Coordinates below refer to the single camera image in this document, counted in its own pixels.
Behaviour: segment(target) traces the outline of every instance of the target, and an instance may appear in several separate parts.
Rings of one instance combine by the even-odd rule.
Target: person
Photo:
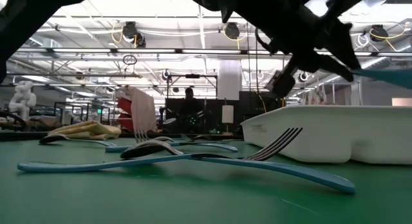
[[[201,103],[193,97],[193,89],[185,90],[186,98],[179,110],[179,115],[190,115],[203,111]]]

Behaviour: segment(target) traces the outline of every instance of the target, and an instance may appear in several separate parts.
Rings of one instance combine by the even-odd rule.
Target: desk
[[[232,144],[238,153],[180,149],[236,157],[260,149]],[[16,167],[27,161],[115,160],[118,153],[105,153],[93,144],[0,142],[1,223],[411,223],[410,167],[304,164],[351,180],[355,195],[272,171],[190,160],[92,173],[23,173]],[[271,161],[303,165],[284,156]]]

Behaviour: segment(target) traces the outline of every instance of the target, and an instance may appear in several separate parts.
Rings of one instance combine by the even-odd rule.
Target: white robot
[[[32,87],[33,82],[19,82],[19,85],[14,88],[14,96],[8,105],[10,112],[20,111],[20,117],[23,120],[28,120],[30,108],[36,105],[36,95],[31,92]]]

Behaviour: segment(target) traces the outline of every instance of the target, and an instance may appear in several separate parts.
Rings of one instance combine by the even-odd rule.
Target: label on tray
[[[263,124],[252,125],[252,131],[255,132],[268,132],[268,129]]]

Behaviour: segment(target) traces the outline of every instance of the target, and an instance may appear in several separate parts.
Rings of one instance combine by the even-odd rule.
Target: white divided tray
[[[241,125],[245,141],[260,147],[302,127],[280,152],[302,162],[412,164],[412,107],[290,106]]]

